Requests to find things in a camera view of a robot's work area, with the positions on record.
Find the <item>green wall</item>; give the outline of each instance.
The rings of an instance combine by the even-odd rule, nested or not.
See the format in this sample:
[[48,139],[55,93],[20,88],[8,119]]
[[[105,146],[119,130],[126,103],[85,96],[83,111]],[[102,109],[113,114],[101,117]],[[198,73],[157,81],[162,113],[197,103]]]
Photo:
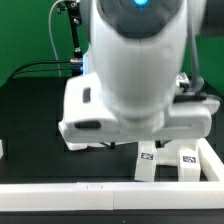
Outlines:
[[[35,60],[54,59],[48,35],[48,13],[54,2],[55,0],[1,0],[0,86],[20,65]],[[67,14],[58,16],[55,13],[52,24],[59,58],[72,57],[73,46]],[[87,46],[82,28],[79,34],[81,47],[85,51]],[[201,75],[224,94],[224,38],[199,38],[197,43]],[[186,51],[183,71],[190,73],[188,51]],[[57,73],[47,73],[47,75],[57,76]]]

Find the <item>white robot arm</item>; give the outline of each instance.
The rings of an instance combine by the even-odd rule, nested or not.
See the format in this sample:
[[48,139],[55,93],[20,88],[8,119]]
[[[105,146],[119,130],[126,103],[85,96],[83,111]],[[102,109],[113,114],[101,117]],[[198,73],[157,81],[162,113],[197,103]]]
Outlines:
[[[199,31],[205,0],[194,4]],[[88,75],[68,81],[59,129],[77,143],[196,139],[219,102],[174,103],[187,40],[186,0],[82,0]]]

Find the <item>black table surface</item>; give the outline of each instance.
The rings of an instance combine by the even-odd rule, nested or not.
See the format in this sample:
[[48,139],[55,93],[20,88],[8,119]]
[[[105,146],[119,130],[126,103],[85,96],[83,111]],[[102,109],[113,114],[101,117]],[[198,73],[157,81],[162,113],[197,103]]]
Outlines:
[[[134,181],[136,143],[117,146],[115,150],[88,148],[70,152],[67,149],[57,128],[63,116],[65,85],[66,79],[63,78],[17,78],[0,88],[0,139],[4,142],[0,184]],[[208,85],[205,89],[208,93],[219,95]],[[221,107],[213,117],[212,130],[207,138],[222,160],[223,111]],[[176,180],[176,167],[157,167],[156,181]],[[207,224],[211,221],[223,223],[224,211],[1,213],[0,222],[15,223],[11,222],[10,217],[14,217],[18,223],[69,224],[96,221]]]

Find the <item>black mount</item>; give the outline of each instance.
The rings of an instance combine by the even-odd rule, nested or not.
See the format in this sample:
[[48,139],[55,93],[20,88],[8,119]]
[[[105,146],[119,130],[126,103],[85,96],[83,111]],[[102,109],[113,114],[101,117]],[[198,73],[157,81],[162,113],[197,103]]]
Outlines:
[[[82,24],[82,19],[80,15],[79,3],[76,1],[69,1],[64,3],[65,6],[62,6],[60,3],[57,5],[57,12],[61,14],[64,11],[68,12],[68,17],[70,21],[70,27],[72,32],[72,40],[74,45],[74,58],[82,58],[83,54],[80,48],[77,27]],[[72,76],[79,76],[82,74],[82,66],[77,69],[77,66],[72,68]]]

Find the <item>white frame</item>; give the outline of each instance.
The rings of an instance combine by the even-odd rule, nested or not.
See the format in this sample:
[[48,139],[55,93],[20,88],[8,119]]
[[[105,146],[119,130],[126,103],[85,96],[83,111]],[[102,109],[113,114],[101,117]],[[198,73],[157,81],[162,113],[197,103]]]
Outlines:
[[198,144],[212,182],[2,184],[0,211],[223,209],[224,165],[205,139]]

